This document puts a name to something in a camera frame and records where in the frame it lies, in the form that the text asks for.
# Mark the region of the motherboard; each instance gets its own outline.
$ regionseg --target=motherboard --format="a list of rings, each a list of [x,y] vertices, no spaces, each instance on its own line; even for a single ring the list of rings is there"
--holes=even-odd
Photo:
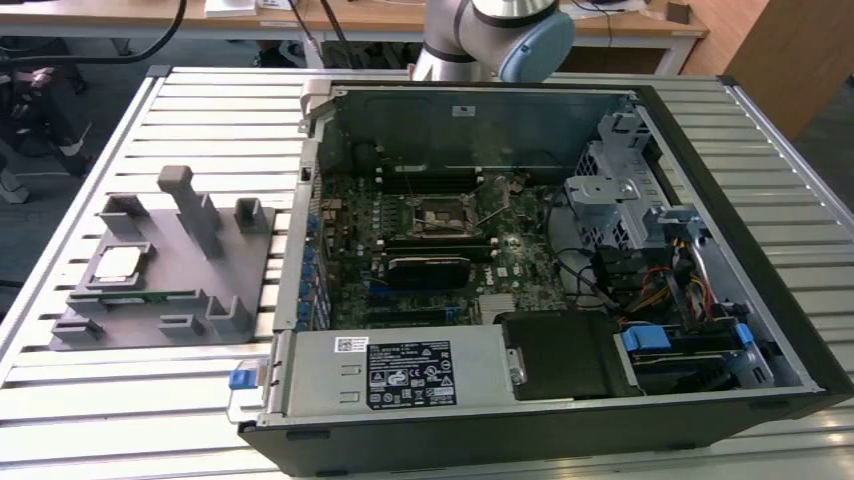
[[[479,169],[327,175],[331,327],[481,324],[508,311],[566,309],[543,236],[551,190],[524,173]]]

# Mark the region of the blue latch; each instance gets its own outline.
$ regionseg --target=blue latch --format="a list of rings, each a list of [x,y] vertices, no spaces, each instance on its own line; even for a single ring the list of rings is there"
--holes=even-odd
[[[664,327],[659,325],[630,327],[628,330],[622,333],[622,337],[627,352],[670,348],[667,332],[664,331]]]
[[[257,388],[257,370],[233,370],[228,375],[231,390],[251,390]]]
[[[308,315],[311,315],[311,304],[308,302],[299,302],[296,304],[296,319],[308,320]]]
[[[747,325],[743,323],[735,325],[735,333],[738,334],[738,339],[742,341],[742,345],[744,347],[752,343],[752,332]]]

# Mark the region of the black plastic cover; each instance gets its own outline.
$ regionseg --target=black plastic cover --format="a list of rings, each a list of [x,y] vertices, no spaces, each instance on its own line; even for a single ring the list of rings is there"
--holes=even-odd
[[[616,322],[600,312],[512,312],[497,316],[508,348],[519,349],[527,381],[517,400],[638,394],[616,351]]]

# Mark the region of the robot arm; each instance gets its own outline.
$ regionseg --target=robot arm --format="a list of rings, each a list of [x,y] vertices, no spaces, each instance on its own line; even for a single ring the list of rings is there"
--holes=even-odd
[[[558,0],[429,0],[412,78],[541,82],[566,58],[575,24]]]

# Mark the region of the barcode sticker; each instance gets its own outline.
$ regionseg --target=barcode sticker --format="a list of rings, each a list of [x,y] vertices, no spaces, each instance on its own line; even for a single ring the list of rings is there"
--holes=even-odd
[[[335,337],[335,353],[367,352],[368,337]]]

